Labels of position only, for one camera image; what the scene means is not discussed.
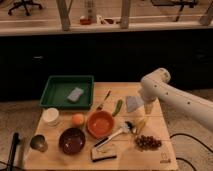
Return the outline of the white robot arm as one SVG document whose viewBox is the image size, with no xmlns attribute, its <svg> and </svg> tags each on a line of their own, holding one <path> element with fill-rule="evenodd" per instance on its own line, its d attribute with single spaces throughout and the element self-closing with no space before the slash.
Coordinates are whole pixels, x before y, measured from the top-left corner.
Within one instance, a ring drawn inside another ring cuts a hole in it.
<svg viewBox="0 0 213 171">
<path fill-rule="evenodd" d="M 213 102 L 179 90 L 168 84 L 171 75 L 165 68 L 158 68 L 142 77 L 139 90 L 141 98 L 145 103 L 152 103 L 159 98 L 183 110 L 190 117 L 213 132 Z"/>
</svg>

